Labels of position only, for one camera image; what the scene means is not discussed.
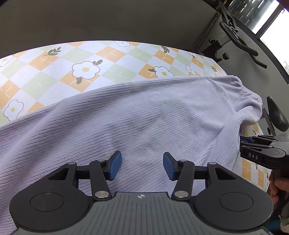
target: orange checker square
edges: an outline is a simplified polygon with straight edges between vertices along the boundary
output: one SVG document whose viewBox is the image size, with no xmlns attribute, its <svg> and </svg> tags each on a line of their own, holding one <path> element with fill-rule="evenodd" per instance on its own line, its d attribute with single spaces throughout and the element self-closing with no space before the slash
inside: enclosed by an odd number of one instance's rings
<svg viewBox="0 0 289 235">
<path fill-rule="evenodd" d="M 171 47 L 171 50 L 173 50 L 174 52 L 179 52 L 179 49 L 176 49 L 176 48 L 173 48 L 173 47 Z"/>
<path fill-rule="evenodd" d="M 136 43 L 136 42 L 128 42 L 130 45 L 133 45 L 135 47 L 137 47 L 138 45 L 140 45 L 140 43 Z"/>
<path fill-rule="evenodd" d="M 105 59 L 108 59 L 108 60 L 116 63 L 122 57 L 125 56 L 125 53 L 121 52 L 117 49 L 114 49 L 110 46 L 107 46 L 107 47 L 103 48 L 101 51 L 97 52 L 96 55 L 101 56 Z"/>
<path fill-rule="evenodd" d="M 38 101 L 36 101 L 36 103 L 33 104 L 32 107 L 31 107 L 27 112 L 28 112 L 28 113 L 32 113 L 32 112 L 34 112 L 34 111 L 36 111 L 36 110 L 38 110 L 38 109 L 41 109 L 41 108 L 43 108 L 43 107 L 44 107 L 43 104 L 41 104 L 41 103 L 39 103 Z"/>
<path fill-rule="evenodd" d="M 251 181 L 251 163 L 246 159 L 242 159 L 242 177 Z"/>
<path fill-rule="evenodd" d="M 71 70 L 69 73 L 64 75 L 60 81 L 65 83 L 66 85 L 69 85 L 70 87 L 83 92 L 86 88 L 89 87 L 90 84 L 92 84 L 98 77 L 99 75 L 96 74 L 93 78 L 91 79 L 84 79 L 84 78 L 76 78 L 72 76 L 73 70 Z"/>
<path fill-rule="evenodd" d="M 219 65 L 213 63 L 213 67 L 214 67 L 216 70 L 218 70 L 220 73 L 222 73 L 222 69 L 221 69 L 221 67 L 220 67 Z"/>
<path fill-rule="evenodd" d="M 146 79 L 157 78 L 155 72 L 152 72 L 153 66 L 146 64 L 141 71 L 138 72 L 139 75 L 143 76 Z"/>
<path fill-rule="evenodd" d="M 0 88 L 0 109 L 4 108 L 4 106 L 8 103 L 8 101 L 20 90 L 18 86 L 16 86 L 13 82 L 8 80 L 1 88 Z"/>
<path fill-rule="evenodd" d="M 264 172 L 258 169 L 258 185 L 264 187 Z"/>
<path fill-rule="evenodd" d="M 260 133 L 259 127 L 258 127 L 258 124 L 257 124 L 257 123 L 255 123 L 255 124 L 253 125 L 253 129 L 254 129 L 255 131 L 257 131 L 258 133 Z"/>
<path fill-rule="evenodd" d="M 16 54 L 14 54 L 13 56 L 14 56 L 15 58 L 19 58 L 19 57 L 22 56 L 25 52 L 26 52 L 26 51 L 18 52 L 18 53 L 16 53 Z"/>
<path fill-rule="evenodd" d="M 201 69 L 204 69 L 204 64 L 200 61 L 198 61 L 196 58 L 192 57 L 191 60 L 195 65 L 199 66 Z"/>
<path fill-rule="evenodd" d="M 249 137 L 249 133 L 247 131 L 243 131 L 242 136 Z"/>
<path fill-rule="evenodd" d="M 47 52 L 44 52 L 40 56 L 29 62 L 29 65 L 41 71 L 45 69 L 48 65 L 56 61 L 58 58 L 58 56 L 49 56 L 47 55 Z"/>
<path fill-rule="evenodd" d="M 161 59 L 162 61 L 168 63 L 169 65 L 172 65 L 174 62 L 174 58 L 169 56 L 167 53 L 164 53 L 163 51 L 158 50 L 155 54 L 155 57 Z"/>
<path fill-rule="evenodd" d="M 74 46 L 74 47 L 79 47 L 79 46 L 82 45 L 83 43 L 85 43 L 85 41 L 84 41 L 84 42 L 71 42 L 71 43 L 67 43 L 67 44 L 69 44 L 69 45 L 71 45 L 71 46 Z"/>
</svg>

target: human hand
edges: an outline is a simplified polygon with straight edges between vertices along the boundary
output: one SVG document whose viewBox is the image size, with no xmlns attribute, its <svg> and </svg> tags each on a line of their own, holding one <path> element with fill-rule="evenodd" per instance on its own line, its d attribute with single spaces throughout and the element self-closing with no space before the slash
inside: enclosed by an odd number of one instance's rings
<svg viewBox="0 0 289 235">
<path fill-rule="evenodd" d="M 276 205 L 279 201 L 279 196 L 278 196 L 279 190 L 289 192 L 289 178 L 275 179 L 274 171 L 271 171 L 271 174 L 269 176 L 269 181 L 271 181 L 270 182 L 270 189 L 271 189 L 270 196 L 274 205 Z"/>
</svg>

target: white flower print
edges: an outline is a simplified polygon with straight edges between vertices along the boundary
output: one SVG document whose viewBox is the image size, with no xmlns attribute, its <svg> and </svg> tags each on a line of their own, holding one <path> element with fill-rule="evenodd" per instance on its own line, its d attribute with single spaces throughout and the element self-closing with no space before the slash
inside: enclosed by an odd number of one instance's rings
<svg viewBox="0 0 289 235">
<path fill-rule="evenodd" d="M 24 104 L 18 102 L 18 100 L 12 100 L 8 107 L 4 110 L 4 116 L 8 118 L 9 121 L 14 120 L 18 117 L 18 114 L 23 110 Z"/>
<path fill-rule="evenodd" d="M 155 75 L 158 78 L 174 76 L 173 73 L 171 73 L 166 67 L 154 67 L 153 69 L 155 70 Z"/>
<path fill-rule="evenodd" d="M 120 47 L 128 47 L 128 46 L 130 46 L 130 44 L 128 42 L 126 42 L 126 41 L 115 41 L 115 43 L 117 45 L 119 45 Z"/>
<path fill-rule="evenodd" d="M 13 59 L 13 55 L 10 55 L 10 56 L 6 56 L 2 59 L 0 59 L 0 67 L 3 67 L 4 65 L 6 65 L 10 60 Z"/>
<path fill-rule="evenodd" d="M 82 77 L 84 79 L 92 79 L 94 78 L 95 74 L 100 71 L 100 68 L 90 61 L 84 61 L 81 64 L 74 64 L 72 69 L 72 75 L 74 77 Z"/>
<path fill-rule="evenodd" d="M 188 66 L 188 65 L 186 65 L 186 70 L 187 70 L 188 72 L 192 73 L 193 75 L 196 75 L 196 71 L 195 71 L 192 67 L 190 67 L 190 66 Z"/>
<path fill-rule="evenodd" d="M 198 58 L 198 55 L 196 53 L 188 52 L 192 57 Z"/>
<path fill-rule="evenodd" d="M 266 177 L 266 178 L 265 178 L 265 188 L 266 188 L 266 189 L 268 189 L 269 184 L 270 184 L 270 181 L 269 181 L 268 178 Z"/>
</svg>

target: bed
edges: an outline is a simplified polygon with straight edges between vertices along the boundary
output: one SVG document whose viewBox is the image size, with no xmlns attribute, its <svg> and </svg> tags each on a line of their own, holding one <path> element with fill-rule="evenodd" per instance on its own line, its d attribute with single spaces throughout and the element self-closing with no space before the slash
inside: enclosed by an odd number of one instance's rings
<svg viewBox="0 0 289 235">
<path fill-rule="evenodd" d="M 100 87 L 172 76 L 225 76 L 214 60 L 176 48 L 129 41 L 80 41 L 0 59 L 0 124 Z M 243 136 L 262 135 L 258 124 Z M 236 174 L 266 191 L 270 170 L 238 157 Z"/>
</svg>

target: wall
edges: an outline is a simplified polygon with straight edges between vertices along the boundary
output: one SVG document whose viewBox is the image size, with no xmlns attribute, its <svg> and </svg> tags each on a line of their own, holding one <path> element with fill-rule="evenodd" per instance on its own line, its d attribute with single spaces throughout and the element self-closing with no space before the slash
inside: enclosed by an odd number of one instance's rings
<svg viewBox="0 0 289 235">
<path fill-rule="evenodd" d="M 225 33 L 219 26 L 220 18 L 215 22 L 204 41 L 199 47 L 203 50 L 209 46 L 208 39 L 214 37 L 216 40 L 222 38 Z M 244 86 L 257 93 L 263 100 L 263 107 L 267 110 L 267 96 L 271 96 L 277 103 L 280 110 L 289 120 L 289 86 L 284 81 L 283 77 L 262 51 L 262 49 L 247 36 L 241 29 L 239 29 L 239 36 L 246 42 L 246 44 L 258 51 L 259 55 L 256 57 L 259 61 L 267 64 L 268 68 L 263 69 L 256 65 L 248 53 L 236 47 L 232 42 L 227 43 L 223 48 L 218 51 L 218 57 L 221 57 L 224 52 L 228 53 L 230 59 L 223 60 L 219 65 L 229 75 L 238 76 Z M 264 119 L 259 121 L 259 125 L 265 135 L 267 132 L 267 124 Z M 289 130 L 287 132 L 280 132 L 275 128 L 276 135 L 289 137 Z"/>
<path fill-rule="evenodd" d="M 0 8 L 0 58 L 85 40 L 190 49 L 215 15 L 202 0 L 8 0 Z"/>
</svg>

